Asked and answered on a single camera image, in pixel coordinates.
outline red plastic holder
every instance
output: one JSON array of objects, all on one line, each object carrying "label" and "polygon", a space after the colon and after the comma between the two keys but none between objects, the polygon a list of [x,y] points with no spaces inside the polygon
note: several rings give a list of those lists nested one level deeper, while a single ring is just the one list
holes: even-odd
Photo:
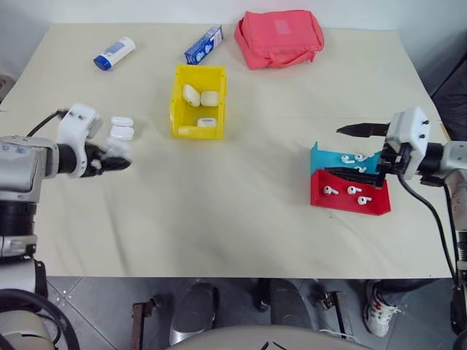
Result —
[{"label": "red plastic holder", "polygon": [[[387,181],[381,189],[369,184],[347,181],[331,174],[329,171],[318,169],[311,178],[311,205],[323,206],[325,208],[354,211],[361,214],[383,215],[391,211]],[[331,186],[339,194],[326,195],[325,186]],[[354,195],[347,192],[349,186],[361,189]],[[370,197],[371,201],[365,205],[358,204],[358,197]]]}]

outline yellow plastic box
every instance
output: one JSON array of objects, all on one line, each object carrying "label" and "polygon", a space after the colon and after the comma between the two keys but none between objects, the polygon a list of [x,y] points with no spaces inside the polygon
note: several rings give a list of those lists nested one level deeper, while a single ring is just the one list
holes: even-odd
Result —
[{"label": "yellow plastic box", "polygon": [[[170,129],[173,137],[184,139],[222,140],[225,124],[225,96],[227,74],[222,66],[178,65],[170,101]],[[182,97],[183,85],[190,84],[199,93],[205,90],[219,92],[217,107],[193,107]],[[198,127],[199,118],[215,118],[217,126]]]}]

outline beige table surface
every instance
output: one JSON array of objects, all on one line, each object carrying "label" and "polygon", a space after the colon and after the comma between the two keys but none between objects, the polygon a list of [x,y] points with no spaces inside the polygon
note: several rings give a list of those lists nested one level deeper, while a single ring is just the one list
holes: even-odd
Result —
[{"label": "beige table surface", "polygon": [[[26,134],[75,102],[135,119],[134,164],[93,179],[42,186],[37,257],[50,275],[411,278],[448,276],[429,211],[389,178],[393,210],[381,217],[309,205],[309,148],[372,154],[382,139],[335,133],[388,122],[421,106],[439,116],[394,32],[325,30],[314,63],[247,69],[225,41],[203,62],[228,68],[224,141],[169,135],[175,66],[208,25],[53,25],[0,105],[1,134]],[[112,71],[93,58],[122,36],[135,52]],[[57,122],[40,135],[55,138]],[[441,190],[411,184],[439,208]]]}]

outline pink pouch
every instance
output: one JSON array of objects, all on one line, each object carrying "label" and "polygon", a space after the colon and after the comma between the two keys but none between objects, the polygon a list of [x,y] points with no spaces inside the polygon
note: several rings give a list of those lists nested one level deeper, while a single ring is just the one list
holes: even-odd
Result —
[{"label": "pink pouch", "polygon": [[324,35],[310,11],[245,12],[235,30],[248,68],[284,68],[313,61]]}]

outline shoe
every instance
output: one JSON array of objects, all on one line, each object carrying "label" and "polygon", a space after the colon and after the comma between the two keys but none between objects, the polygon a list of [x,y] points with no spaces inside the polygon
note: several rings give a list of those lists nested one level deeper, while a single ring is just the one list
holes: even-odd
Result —
[{"label": "shoe", "polygon": [[363,310],[363,321],[366,328],[375,336],[383,338],[389,330],[389,321],[393,314],[401,312],[396,306],[387,304],[378,295],[375,284],[379,281],[366,282],[366,305]]}]

